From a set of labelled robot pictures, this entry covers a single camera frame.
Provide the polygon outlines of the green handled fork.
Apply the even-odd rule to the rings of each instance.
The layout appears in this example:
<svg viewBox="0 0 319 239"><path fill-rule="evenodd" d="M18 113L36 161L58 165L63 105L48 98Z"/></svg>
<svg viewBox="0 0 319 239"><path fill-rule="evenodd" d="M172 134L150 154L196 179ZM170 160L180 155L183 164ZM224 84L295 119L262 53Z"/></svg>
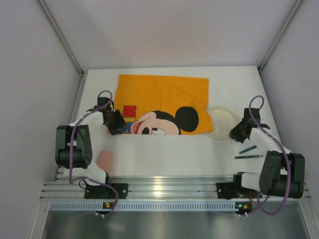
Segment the green handled fork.
<svg viewBox="0 0 319 239"><path fill-rule="evenodd" d="M241 150L241 151L239 152L239 154L244 154L244 153L249 152L249 151L251 151L251 150L254 150L254 149L256 149L256 148L257 148L256 145L251 146L251 147L249 147L249 148L246 148L246 149L244 149L244 150Z"/></svg>

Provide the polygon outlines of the white round plate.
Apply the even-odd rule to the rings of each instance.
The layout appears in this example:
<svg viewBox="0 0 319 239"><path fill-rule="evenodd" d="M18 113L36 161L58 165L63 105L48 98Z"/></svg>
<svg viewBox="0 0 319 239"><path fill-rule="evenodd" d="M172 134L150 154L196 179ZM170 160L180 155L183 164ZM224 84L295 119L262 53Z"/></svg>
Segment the white round plate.
<svg viewBox="0 0 319 239"><path fill-rule="evenodd" d="M213 131L206 134L213 139L229 139L230 131L239 123L238 117L229 109L224 107L211 107L206 110L209 114Z"/></svg>

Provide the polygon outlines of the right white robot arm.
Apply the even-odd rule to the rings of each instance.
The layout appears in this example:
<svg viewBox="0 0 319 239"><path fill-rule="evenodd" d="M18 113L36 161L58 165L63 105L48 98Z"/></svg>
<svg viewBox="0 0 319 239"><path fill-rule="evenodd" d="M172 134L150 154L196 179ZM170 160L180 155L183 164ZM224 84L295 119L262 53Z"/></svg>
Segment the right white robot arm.
<svg viewBox="0 0 319 239"><path fill-rule="evenodd" d="M264 158L260 173L238 172L233 183L238 188L258 191L263 195L299 199L304 193L305 158L285 148L272 135L267 124L260 123L258 108L245 108L242 120L229 137L243 143L252 141Z"/></svg>

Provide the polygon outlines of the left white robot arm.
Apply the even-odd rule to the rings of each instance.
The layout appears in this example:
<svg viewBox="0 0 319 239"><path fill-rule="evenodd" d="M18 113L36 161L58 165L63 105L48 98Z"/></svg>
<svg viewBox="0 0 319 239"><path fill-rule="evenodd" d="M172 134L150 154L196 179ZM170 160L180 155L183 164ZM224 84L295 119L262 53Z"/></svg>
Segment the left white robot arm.
<svg viewBox="0 0 319 239"><path fill-rule="evenodd" d="M111 181L112 155L99 159L103 150L93 145L94 131L121 134L125 121L113 100L99 96L97 104L77 121L56 130L55 162L69 171L69 183L78 182L85 199L126 199L127 183Z"/></svg>

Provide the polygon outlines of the green handled spoon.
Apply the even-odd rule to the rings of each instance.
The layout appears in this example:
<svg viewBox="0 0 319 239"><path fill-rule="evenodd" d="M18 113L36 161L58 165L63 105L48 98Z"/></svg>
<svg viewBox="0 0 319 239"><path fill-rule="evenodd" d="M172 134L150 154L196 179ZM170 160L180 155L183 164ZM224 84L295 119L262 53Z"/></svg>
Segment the green handled spoon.
<svg viewBox="0 0 319 239"><path fill-rule="evenodd" d="M262 158L262 155L239 155L239 156L235 156L235 159L249 159L249 158Z"/></svg>

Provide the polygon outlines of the pink plastic cup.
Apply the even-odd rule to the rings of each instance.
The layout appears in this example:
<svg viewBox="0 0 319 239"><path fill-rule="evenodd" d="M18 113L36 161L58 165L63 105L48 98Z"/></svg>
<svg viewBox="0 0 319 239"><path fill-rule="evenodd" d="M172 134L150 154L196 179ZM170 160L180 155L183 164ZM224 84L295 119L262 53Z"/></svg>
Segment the pink plastic cup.
<svg viewBox="0 0 319 239"><path fill-rule="evenodd" d="M112 152L103 150L98 155L96 164L100 169L111 175L113 171L113 158Z"/></svg>

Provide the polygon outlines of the orange Mickey Mouse placemat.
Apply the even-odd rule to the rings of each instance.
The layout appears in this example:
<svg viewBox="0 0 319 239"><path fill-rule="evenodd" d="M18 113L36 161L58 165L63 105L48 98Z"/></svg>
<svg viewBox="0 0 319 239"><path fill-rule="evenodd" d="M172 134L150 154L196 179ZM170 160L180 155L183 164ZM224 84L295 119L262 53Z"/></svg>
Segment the orange Mickey Mouse placemat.
<svg viewBox="0 0 319 239"><path fill-rule="evenodd" d="M121 74L114 103L122 134L188 135L214 130L208 101L208 78Z"/></svg>

